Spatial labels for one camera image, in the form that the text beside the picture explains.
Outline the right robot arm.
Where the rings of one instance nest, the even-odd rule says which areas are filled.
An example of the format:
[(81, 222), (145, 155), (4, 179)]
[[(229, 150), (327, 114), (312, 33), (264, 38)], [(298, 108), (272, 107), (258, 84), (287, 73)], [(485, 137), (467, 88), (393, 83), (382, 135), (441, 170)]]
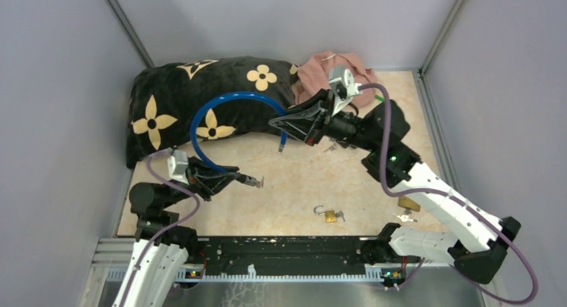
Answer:
[(269, 124), (310, 146), (327, 136), (366, 150), (362, 165), (386, 194), (407, 196), (446, 228), (431, 232), (390, 223), (376, 244), (380, 259), (416, 256), (444, 262), (478, 284), (490, 283), (499, 271), (519, 221), (489, 214), (437, 176), (403, 143), (409, 124), (396, 102), (383, 102), (359, 118), (337, 110), (333, 97), (322, 90)]

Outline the silver keys by padlock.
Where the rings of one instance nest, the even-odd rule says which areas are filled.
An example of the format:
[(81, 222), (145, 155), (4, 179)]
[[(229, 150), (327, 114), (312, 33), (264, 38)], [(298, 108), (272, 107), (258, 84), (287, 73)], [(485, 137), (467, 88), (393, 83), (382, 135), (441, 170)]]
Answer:
[(418, 220), (412, 217), (412, 211), (404, 211), (401, 214), (394, 214), (395, 217), (400, 219), (402, 222), (417, 222)]

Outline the small brass padlock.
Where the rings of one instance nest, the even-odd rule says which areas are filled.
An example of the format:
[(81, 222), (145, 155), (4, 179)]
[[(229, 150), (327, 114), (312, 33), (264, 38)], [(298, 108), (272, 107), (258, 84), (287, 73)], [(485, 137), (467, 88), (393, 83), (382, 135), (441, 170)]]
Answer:
[(324, 216), (326, 223), (335, 223), (339, 220), (342, 220), (343, 222), (346, 221), (342, 211), (326, 210), (323, 205), (315, 206), (313, 208), (313, 212), (315, 215)]

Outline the large brass padlock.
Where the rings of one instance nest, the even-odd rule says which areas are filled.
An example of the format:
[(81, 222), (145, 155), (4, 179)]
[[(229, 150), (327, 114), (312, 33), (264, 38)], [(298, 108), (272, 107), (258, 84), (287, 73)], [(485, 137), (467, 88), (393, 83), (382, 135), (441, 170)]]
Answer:
[(398, 206), (408, 211), (419, 212), (421, 210), (421, 206), (407, 196), (398, 198)]

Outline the silver key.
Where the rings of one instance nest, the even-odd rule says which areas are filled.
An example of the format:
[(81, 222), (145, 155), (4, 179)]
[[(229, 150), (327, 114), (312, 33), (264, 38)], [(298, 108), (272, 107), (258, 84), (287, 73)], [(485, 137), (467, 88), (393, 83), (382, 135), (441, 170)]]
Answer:
[(334, 150), (336, 150), (336, 149), (337, 149), (337, 144), (333, 143), (333, 144), (331, 144), (324, 152), (325, 152), (325, 153), (327, 153), (327, 152), (332, 152), (332, 151), (334, 151)]

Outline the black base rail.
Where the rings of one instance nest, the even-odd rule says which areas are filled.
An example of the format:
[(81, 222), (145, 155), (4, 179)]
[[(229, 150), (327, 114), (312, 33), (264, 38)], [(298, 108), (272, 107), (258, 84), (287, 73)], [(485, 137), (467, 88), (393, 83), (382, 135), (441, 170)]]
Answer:
[(202, 265), (207, 276), (354, 276), (367, 265), (417, 263), (403, 258), (375, 236), (176, 236), (187, 249), (187, 264)]

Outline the blue cable lock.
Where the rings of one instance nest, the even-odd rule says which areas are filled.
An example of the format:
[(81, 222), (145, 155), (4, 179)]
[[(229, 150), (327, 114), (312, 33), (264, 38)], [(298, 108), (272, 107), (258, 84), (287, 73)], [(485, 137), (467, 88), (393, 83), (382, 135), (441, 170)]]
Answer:
[(217, 165), (216, 163), (214, 163), (202, 150), (202, 148), (200, 147), (199, 143), (197, 142), (197, 136), (199, 135), (198, 131), (200, 128), (200, 123), (204, 120), (205, 124), (207, 125), (205, 127), (205, 131), (208, 132), (210, 128), (212, 128), (212, 126), (209, 125), (209, 118), (210, 116), (208, 115), (208, 113), (210, 112), (214, 112), (214, 108), (228, 103), (228, 102), (233, 102), (236, 100), (252, 100), (252, 101), (256, 101), (256, 102), (261, 102), (263, 104), (266, 104), (268, 106), (270, 106), (271, 108), (273, 108), (276, 111), (276, 114), (279, 116), (284, 116), (287, 115), (288, 112), (283, 108), (283, 106), (278, 103), (276, 100), (274, 100), (273, 98), (270, 98), (269, 96), (265, 96), (263, 94), (259, 94), (257, 92), (248, 92), (248, 91), (239, 91), (239, 92), (232, 92), (232, 93), (227, 93), (227, 94), (223, 94), (220, 95), (210, 101), (208, 101), (207, 103), (205, 103), (198, 111), (197, 113), (194, 115), (191, 125), (190, 125), (190, 129), (189, 129), (189, 135), (190, 135), (190, 141), (191, 141), (191, 145), (193, 147), (193, 150), (195, 151), (196, 155), (205, 163), (207, 163), (209, 166), (215, 168), (215, 169), (220, 169), (221, 166)]

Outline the pink cloth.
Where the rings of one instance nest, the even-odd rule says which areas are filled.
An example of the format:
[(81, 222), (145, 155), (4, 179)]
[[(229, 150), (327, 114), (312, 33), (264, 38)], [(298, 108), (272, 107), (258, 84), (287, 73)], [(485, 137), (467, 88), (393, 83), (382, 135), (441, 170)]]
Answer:
[(356, 83), (378, 82), (374, 70), (367, 68), (362, 58), (356, 53), (337, 54), (333, 51), (326, 51), (312, 54), (309, 60), (297, 69), (298, 80), (292, 85), (295, 104), (305, 102), (321, 89), (328, 89), (330, 71), (335, 66), (345, 66), (349, 69)]

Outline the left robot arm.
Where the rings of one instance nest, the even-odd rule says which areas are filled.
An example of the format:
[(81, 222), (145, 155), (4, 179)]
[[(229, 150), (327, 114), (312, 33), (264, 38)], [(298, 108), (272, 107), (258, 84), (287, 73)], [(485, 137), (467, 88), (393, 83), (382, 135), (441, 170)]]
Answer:
[(129, 193), (138, 218), (132, 253), (114, 306), (162, 306), (178, 271), (201, 254), (197, 232), (181, 224), (195, 215), (232, 182), (262, 187), (263, 182), (238, 167), (212, 167), (197, 157), (175, 151), (167, 159), (167, 177), (146, 163), (157, 183), (137, 183)]

